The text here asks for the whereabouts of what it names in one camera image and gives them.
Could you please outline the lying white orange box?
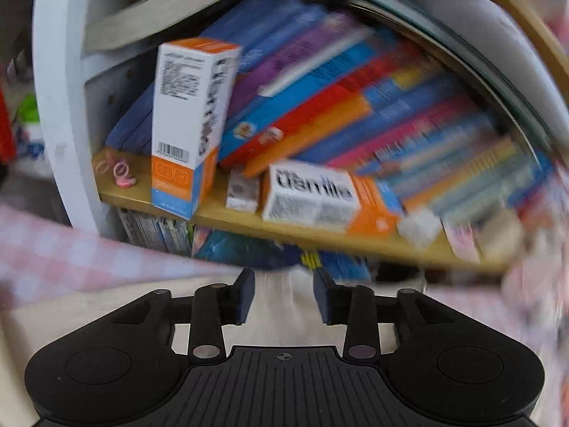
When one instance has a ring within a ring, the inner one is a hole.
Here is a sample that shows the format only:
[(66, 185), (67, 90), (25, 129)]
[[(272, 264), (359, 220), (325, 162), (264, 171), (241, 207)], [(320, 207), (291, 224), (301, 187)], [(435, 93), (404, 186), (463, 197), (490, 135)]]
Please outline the lying white orange box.
[(379, 236), (394, 230), (403, 208), (373, 176), (283, 160), (269, 166), (262, 187), (266, 222)]

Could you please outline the row of colourful books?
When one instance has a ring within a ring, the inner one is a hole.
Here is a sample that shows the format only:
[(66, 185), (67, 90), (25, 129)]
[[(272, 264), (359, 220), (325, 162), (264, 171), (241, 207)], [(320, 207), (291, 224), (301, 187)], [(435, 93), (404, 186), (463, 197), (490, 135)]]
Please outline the row of colourful books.
[[(216, 169), (259, 178), (270, 165), (295, 160), (382, 180), (386, 164), (408, 153), (402, 141), (414, 125), (464, 125), (460, 151), (470, 160), (531, 158), (498, 135), (493, 117), (410, 39), (346, 12), (301, 0), (243, 0), (196, 38), (241, 47)], [(125, 151), (146, 153), (151, 164), (154, 81), (94, 164), (119, 187), (136, 182)]]

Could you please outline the small white box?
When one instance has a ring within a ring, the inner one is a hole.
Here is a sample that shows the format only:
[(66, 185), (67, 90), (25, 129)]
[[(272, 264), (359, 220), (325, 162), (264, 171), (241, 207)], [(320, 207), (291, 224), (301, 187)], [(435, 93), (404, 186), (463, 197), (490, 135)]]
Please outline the small white box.
[(229, 174), (228, 190), (226, 196), (226, 208), (255, 213), (260, 202), (260, 180), (258, 178), (246, 178), (239, 171)]

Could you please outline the wooden bookshelf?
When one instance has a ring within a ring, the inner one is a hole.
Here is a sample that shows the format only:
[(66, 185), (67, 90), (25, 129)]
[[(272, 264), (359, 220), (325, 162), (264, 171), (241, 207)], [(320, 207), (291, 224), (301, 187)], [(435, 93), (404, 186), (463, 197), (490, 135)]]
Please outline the wooden bookshelf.
[(72, 227), (117, 207), (443, 265), (405, 215), (474, 219), (568, 145), (568, 64), (521, 0), (35, 0)]

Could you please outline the cream printed garment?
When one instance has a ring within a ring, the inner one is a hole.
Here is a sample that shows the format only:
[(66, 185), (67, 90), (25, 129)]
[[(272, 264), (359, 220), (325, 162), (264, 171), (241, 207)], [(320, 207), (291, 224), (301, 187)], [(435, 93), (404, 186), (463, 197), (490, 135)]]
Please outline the cream printed garment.
[[(74, 292), (1, 312), (1, 424), (31, 426), (38, 415), (23, 381), (28, 360), (46, 344), (155, 289), (191, 296), (209, 283), (232, 283), (233, 275), (139, 283), (93, 292)], [(243, 326), (224, 329), (226, 346), (342, 346), (343, 327), (322, 323), (312, 276), (300, 268), (257, 273), (253, 303)]]

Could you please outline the upright white orange box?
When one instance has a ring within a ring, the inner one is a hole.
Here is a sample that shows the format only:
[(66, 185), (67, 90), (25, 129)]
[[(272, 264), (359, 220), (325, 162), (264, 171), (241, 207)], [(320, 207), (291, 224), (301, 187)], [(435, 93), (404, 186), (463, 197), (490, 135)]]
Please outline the upright white orange box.
[(215, 39), (158, 49), (152, 108), (152, 204), (189, 220), (210, 191), (241, 56)]

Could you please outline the pink checkered table cloth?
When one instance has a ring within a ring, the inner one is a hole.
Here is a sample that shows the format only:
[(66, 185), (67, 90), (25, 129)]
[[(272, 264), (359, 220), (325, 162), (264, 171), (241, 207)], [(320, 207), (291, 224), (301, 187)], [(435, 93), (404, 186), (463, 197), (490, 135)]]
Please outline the pink checkered table cloth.
[(234, 275), (234, 267), (159, 253), (1, 207), (1, 309), (74, 292), (194, 276)]

